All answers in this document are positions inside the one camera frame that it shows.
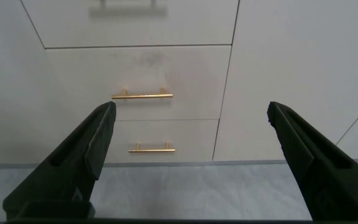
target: drawer front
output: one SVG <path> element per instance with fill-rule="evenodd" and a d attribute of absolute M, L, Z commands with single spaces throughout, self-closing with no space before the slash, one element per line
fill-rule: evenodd
<path fill-rule="evenodd" d="M 173 98 L 114 100 L 117 120 L 219 119 L 230 46 L 53 49 L 60 87 L 83 118 L 111 95 L 159 93 Z"/>
<path fill-rule="evenodd" d="M 212 161 L 217 120 L 116 121 L 106 162 L 203 162 Z M 175 152 L 129 152 L 165 149 Z"/>
<path fill-rule="evenodd" d="M 231 44 L 237 0 L 25 0 L 46 48 Z"/>

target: cabinet door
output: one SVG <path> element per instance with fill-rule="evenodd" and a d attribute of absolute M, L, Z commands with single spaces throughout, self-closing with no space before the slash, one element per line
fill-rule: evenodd
<path fill-rule="evenodd" d="M 65 99 L 21 2 L 0 1 L 0 163 L 45 159 L 85 118 Z"/>
<path fill-rule="evenodd" d="M 240 2 L 215 161 L 283 159 L 270 101 L 340 140 L 358 117 L 358 1 Z"/>

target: cabinet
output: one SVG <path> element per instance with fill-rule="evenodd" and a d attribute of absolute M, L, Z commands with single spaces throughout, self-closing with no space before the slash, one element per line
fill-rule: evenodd
<path fill-rule="evenodd" d="M 25 0 L 46 48 L 231 44 L 237 0 Z"/>
<path fill-rule="evenodd" d="M 215 161 L 283 159 L 270 101 L 338 142 L 358 117 L 358 1 L 240 2 Z"/>

